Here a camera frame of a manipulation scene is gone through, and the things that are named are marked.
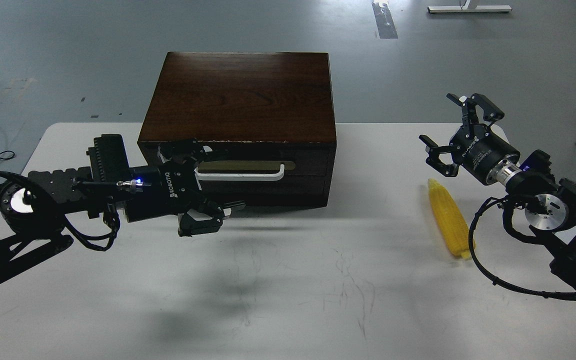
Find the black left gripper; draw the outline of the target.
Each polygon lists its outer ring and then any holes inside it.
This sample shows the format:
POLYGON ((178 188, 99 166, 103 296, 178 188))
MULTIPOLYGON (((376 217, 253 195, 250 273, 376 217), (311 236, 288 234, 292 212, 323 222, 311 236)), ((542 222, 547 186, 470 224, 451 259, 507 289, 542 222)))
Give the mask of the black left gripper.
POLYGON ((228 150, 206 150, 195 138, 160 142, 160 165, 131 167, 130 175, 144 188, 126 202, 126 219, 143 221, 178 215, 179 237, 216 233, 246 202, 218 203, 201 194, 195 169, 204 162, 223 161, 228 150))

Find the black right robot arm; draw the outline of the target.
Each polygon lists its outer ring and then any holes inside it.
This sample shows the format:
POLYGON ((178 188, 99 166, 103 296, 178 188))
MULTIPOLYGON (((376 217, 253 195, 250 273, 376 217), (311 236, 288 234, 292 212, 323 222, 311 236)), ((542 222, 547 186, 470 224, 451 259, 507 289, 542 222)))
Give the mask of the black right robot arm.
POLYGON ((461 121, 448 145, 439 146, 421 134, 427 153, 426 164, 444 177, 456 177, 460 168, 484 186, 501 184, 502 198, 490 197, 474 214, 465 237, 466 250, 478 270, 495 286, 513 292, 576 302, 576 183, 551 173, 550 155, 535 150, 519 162, 520 152, 492 126, 505 113, 487 96, 474 93, 446 97, 461 109, 461 121), (480 217, 491 207, 502 210, 503 230, 522 243, 544 246, 551 253, 550 271, 572 287, 571 292, 534 291, 509 283, 488 271, 475 253, 474 231, 480 217))

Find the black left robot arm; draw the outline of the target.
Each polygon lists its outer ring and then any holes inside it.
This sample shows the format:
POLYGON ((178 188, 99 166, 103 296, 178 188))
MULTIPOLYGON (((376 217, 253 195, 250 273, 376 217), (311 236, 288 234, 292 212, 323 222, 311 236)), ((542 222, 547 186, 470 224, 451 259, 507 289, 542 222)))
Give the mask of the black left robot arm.
POLYGON ((181 237, 216 233, 243 201, 206 197, 197 170, 221 160, 194 138, 158 146, 162 164, 131 167, 119 134, 96 137, 87 150, 90 166, 0 171, 0 284, 68 249, 74 240, 105 252, 121 228, 118 211, 134 223, 176 215, 181 237))

